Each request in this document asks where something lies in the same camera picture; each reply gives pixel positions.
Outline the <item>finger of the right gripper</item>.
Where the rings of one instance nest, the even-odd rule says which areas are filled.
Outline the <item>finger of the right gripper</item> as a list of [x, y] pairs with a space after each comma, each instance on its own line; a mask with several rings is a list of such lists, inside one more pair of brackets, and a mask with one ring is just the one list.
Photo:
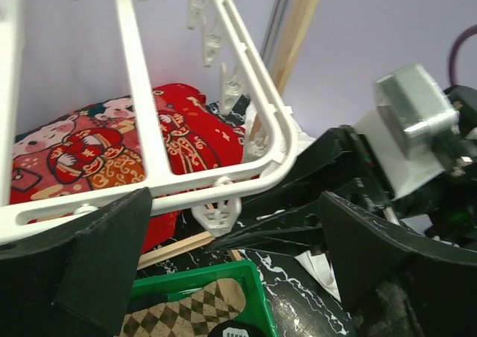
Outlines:
[[285, 256], [298, 256], [306, 251], [313, 255], [323, 253], [324, 233], [318, 204], [311, 202], [275, 212], [249, 226], [212, 240], [206, 249], [245, 249]]
[[242, 218], [259, 218], [299, 208], [316, 201], [322, 192], [334, 192], [365, 210], [373, 203], [357, 188], [344, 187], [369, 177], [373, 159], [369, 143], [350, 126], [328, 129], [298, 154], [294, 165], [275, 187], [242, 200]]

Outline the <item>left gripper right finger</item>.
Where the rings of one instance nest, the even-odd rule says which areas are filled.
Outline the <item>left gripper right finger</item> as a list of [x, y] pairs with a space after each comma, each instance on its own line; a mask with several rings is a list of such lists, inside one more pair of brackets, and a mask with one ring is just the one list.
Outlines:
[[331, 192], [323, 232], [357, 336], [475, 336], [476, 252], [421, 236]]

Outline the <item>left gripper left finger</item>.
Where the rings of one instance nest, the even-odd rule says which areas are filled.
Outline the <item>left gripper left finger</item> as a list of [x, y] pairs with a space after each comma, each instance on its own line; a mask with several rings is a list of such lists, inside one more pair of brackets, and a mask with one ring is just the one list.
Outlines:
[[149, 189], [1, 246], [2, 336], [117, 336], [151, 215]]

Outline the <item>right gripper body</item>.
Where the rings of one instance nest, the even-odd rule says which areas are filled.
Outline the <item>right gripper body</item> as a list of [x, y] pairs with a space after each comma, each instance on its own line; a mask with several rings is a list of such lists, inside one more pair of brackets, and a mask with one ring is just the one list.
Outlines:
[[443, 90], [458, 112], [457, 126], [432, 140], [432, 152], [444, 172], [411, 194], [393, 199], [391, 185], [369, 148], [373, 167], [397, 218], [427, 215], [417, 231], [463, 248], [476, 246], [476, 90], [453, 85]]

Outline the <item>white plastic clip hanger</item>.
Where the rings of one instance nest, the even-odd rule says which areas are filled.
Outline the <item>white plastic clip hanger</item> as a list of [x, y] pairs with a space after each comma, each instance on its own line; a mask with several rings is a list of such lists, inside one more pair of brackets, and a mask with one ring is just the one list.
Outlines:
[[1, 0], [1, 245], [15, 242], [94, 212], [127, 193], [147, 188], [151, 214], [190, 208], [213, 236], [229, 233], [241, 214], [244, 196], [275, 186], [294, 164], [297, 134], [286, 107], [250, 38], [233, 0], [187, 0], [187, 26], [199, 28], [203, 64], [211, 66], [228, 51], [234, 67], [220, 66], [219, 110], [227, 115], [243, 95], [258, 111], [268, 141], [258, 157], [242, 152], [239, 164], [188, 174], [173, 174], [134, 10], [135, 0], [114, 0], [127, 81], [136, 114], [146, 177], [106, 189], [10, 203], [12, 148], [16, 135], [19, 79], [25, 41], [25, 0]]

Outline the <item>beige argyle sock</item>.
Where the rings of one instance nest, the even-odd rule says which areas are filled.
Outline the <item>beige argyle sock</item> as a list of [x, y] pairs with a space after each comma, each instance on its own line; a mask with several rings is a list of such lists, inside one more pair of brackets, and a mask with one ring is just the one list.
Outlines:
[[120, 336], [207, 336], [246, 307], [241, 285], [222, 278], [181, 300], [158, 303], [124, 316]]

